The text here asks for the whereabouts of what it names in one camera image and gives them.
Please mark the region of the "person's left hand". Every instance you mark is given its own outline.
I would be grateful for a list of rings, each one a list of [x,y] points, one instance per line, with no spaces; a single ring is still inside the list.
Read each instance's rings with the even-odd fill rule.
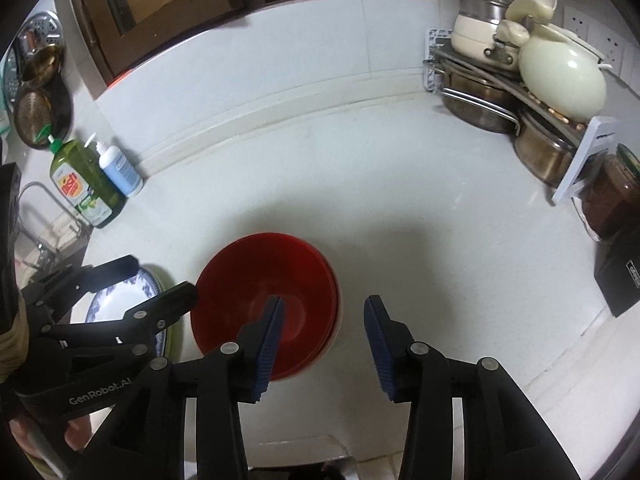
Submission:
[[[13,437],[20,448],[28,455],[40,458],[38,448],[32,443],[29,435],[32,433],[32,423],[26,414],[18,414],[9,421]],[[51,442],[64,439],[66,448],[74,452],[81,451],[92,437],[92,427],[89,415],[72,419],[65,424],[43,425],[42,431]]]

